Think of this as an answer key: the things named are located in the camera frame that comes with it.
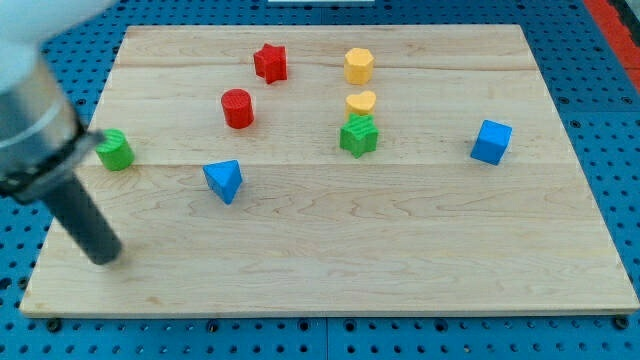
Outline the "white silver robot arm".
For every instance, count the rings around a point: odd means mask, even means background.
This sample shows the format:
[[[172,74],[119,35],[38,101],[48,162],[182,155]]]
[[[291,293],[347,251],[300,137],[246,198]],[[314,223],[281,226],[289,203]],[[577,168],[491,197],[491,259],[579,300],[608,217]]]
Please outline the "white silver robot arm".
[[[104,140],[89,132],[40,52],[114,0],[1,0],[1,193],[44,197]]]

